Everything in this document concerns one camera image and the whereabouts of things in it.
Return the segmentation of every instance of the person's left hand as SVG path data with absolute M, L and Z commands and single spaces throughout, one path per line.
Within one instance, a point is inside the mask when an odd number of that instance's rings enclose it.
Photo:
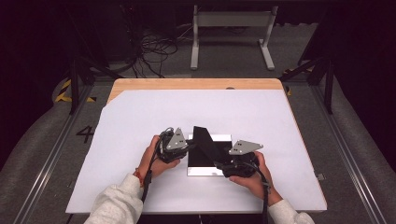
M 145 178 L 146 173 L 149 169 L 149 162 L 151 160 L 152 154 L 154 153 L 155 146 L 157 145 L 157 142 L 160 140 L 160 136 L 154 135 L 151 139 L 151 143 L 149 146 L 146 148 L 145 153 L 143 154 L 142 160 L 140 161 L 139 164 L 139 173 L 143 178 Z M 160 159 L 157 159 L 157 155 L 155 155 L 155 161 L 151 165 L 151 171 L 152 171 L 152 178 L 162 174 L 165 170 L 174 168 L 180 163 L 180 160 L 175 160 L 171 161 L 169 163 L 165 163 L 161 161 Z

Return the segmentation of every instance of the white sleeve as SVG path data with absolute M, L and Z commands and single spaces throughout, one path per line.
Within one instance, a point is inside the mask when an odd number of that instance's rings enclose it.
M 85 223 L 136 223 L 143 210 L 142 193 L 139 179 L 128 174 L 119 186 L 112 185 L 96 197 Z
M 287 200 L 282 200 L 268 208 L 276 224 L 314 224 L 307 213 L 297 213 Z

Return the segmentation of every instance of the white stand leg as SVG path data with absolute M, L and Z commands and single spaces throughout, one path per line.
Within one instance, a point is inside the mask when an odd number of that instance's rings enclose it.
M 275 69 L 275 66 L 272 61 L 270 51 L 268 50 L 268 47 L 263 47 L 263 43 L 264 43 L 263 39 L 260 39 L 259 43 L 260 43 L 260 48 L 262 49 L 262 56 L 264 56 L 265 63 L 267 64 L 267 68 L 268 70 L 273 71 Z
M 192 53 L 191 53 L 191 70 L 197 70 L 198 69 L 198 53 L 199 53 L 199 43 L 197 40 L 197 43 L 192 46 Z
M 270 19 L 267 22 L 266 32 L 264 39 L 260 39 L 260 48 L 262 49 L 262 56 L 264 57 L 265 63 L 267 64 L 267 69 L 272 71 L 275 69 L 274 63 L 272 61 L 270 51 L 268 50 L 268 41 L 270 39 L 270 35 L 272 32 L 272 28 L 274 27 L 275 17 L 276 17 L 277 7 L 273 7 L 271 10 Z
M 198 40 L 198 7 L 194 6 L 194 17 L 193 17 L 193 43 L 191 53 L 191 70 L 198 69 L 198 53 L 199 53 L 199 40 Z

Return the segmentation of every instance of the hand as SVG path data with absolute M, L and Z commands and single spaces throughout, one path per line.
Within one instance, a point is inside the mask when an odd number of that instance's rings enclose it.
M 259 168 L 260 171 L 264 174 L 265 178 L 267 179 L 268 183 L 271 186 L 271 193 L 268 194 L 268 205 L 271 206 L 274 203 L 277 203 L 282 200 L 282 197 L 280 194 L 276 191 L 274 185 L 272 184 L 272 177 L 271 173 L 268 170 L 268 167 L 265 165 L 265 158 L 262 155 L 262 153 L 255 151 L 254 154 L 256 155 L 257 159 L 259 160 Z M 241 176 L 236 176 L 232 175 L 229 178 L 231 181 L 233 181 L 235 184 L 238 184 L 240 186 L 246 187 L 250 190 L 250 192 L 261 199 L 264 199 L 264 188 L 262 185 L 262 178 L 258 173 L 254 174 L 253 176 L 249 178 L 244 178 Z
M 158 141 L 160 140 L 160 136 L 155 135 L 152 137 L 151 143 L 149 146 L 146 148 L 145 153 L 143 154 L 142 160 L 140 161 L 139 164 L 139 173 L 143 178 L 145 178 L 146 173 L 149 169 L 149 163 L 151 161 L 152 154 L 155 151 L 155 146 L 157 145 Z M 162 174 L 165 170 L 174 168 L 180 163 L 180 160 L 175 160 L 171 161 L 169 163 L 165 163 L 161 161 L 160 159 L 157 159 L 157 155 L 155 155 L 155 161 L 151 165 L 151 171 L 152 171 L 152 178 Z

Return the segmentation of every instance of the metal rail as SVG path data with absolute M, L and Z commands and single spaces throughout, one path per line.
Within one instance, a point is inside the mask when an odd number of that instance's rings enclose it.
M 55 165 L 59 158 L 62 155 L 62 150 L 64 149 L 64 143 L 67 139 L 67 136 L 70 133 L 73 124 L 75 123 L 81 108 L 84 106 L 86 99 L 88 98 L 90 92 L 92 90 L 92 86 L 84 86 L 82 93 L 80 95 L 80 104 L 76 108 L 76 111 L 73 115 L 69 115 L 62 128 L 62 131 L 56 140 L 52 150 L 47 157 L 46 162 L 43 165 L 40 173 L 38 174 L 35 183 L 33 184 L 28 196 L 26 197 L 25 202 L 23 203 L 20 212 L 14 219 L 14 224 L 17 223 L 27 223 L 30 215 L 32 215 L 35 206 L 40 199 L 41 194 L 43 193 L 45 187 L 47 186 L 48 181 L 50 180 L 50 176 L 55 168 Z
M 378 207 L 378 204 L 375 201 L 374 195 L 372 194 L 367 185 L 364 175 L 361 173 L 361 169 L 356 163 L 351 151 L 349 150 L 346 140 L 344 139 L 343 135 L 339 130 L 333 115 L 328 114 L 326 106 L 322 103 L 323 94 L 320 91 L 320 88 L 318 86 L 311 86 L 311 90 L 314 93 L 314 96 L 318 104 L 320 105 L 321 111 L 323 112 L 330 128 L 332 129 L 332 134 L 337 140 L 339 146 L 338 152 L 341 155 L 341 158 L 349 172 L 349 175 L 353 181 L 353 184 L 355 185 L 357 192 L 361 196 L 361 201 L 363 202 L 363 205 L 366 208 L 371 221 L 373 223 L 380 224 L 387 223 L 381 213 L 381 210 Z

